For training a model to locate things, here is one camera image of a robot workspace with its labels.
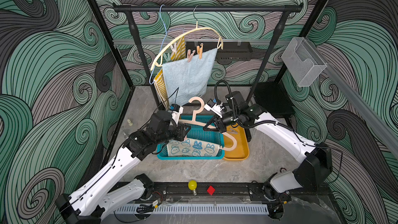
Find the bunny pattern towel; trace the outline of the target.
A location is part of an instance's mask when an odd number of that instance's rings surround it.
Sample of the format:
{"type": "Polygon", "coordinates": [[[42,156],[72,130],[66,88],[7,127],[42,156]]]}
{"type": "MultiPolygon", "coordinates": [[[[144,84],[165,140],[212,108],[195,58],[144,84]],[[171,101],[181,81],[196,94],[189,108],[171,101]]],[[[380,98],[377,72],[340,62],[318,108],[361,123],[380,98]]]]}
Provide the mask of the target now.
{"type": "Polygon", "coordinates": [[[170,141],[167,144],[169,157],[215,157],[220,145],[211,142],[186,139],[182,142],[170,141]]]}

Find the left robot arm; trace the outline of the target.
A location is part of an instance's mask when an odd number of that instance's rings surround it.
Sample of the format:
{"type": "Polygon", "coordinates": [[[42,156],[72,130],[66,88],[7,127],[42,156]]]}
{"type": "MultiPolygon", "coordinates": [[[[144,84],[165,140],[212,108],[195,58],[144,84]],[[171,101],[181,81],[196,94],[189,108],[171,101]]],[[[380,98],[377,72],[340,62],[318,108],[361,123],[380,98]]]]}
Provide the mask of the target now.
{"type": "Polygon", "coordinates": [[[67,224],[99,224],[130,201],[152,196],[154,183],[145,174],[113,190],[131,169],[155,152],[159,144],[184,141],[191,127],[179,122],[183,107],[152,114],[148,125],[129,135],[116,155],[79,189],[56,199],[57,209],[67,224]]]}

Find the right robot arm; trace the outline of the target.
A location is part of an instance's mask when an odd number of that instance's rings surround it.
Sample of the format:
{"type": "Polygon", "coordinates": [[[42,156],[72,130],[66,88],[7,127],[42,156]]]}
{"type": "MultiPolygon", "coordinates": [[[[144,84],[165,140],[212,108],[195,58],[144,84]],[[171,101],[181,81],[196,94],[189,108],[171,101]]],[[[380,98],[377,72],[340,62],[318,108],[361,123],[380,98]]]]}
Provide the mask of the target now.
{"type": "Polygon", "coordinates": [[[316,144],[300,136],[258,104],[234,106],[228,112],[223,106],[209,102],[205,109],[215,114],[208,124],[214,124],[218,132],[224,133],[228,126],[234,124],[244,129],[255,128],[269,136],[299,163],[296,169],[275,173],[263,184],[265,196],[270,200],[294,189],[317,191],[333,171],[328,145],[316,144]]]}

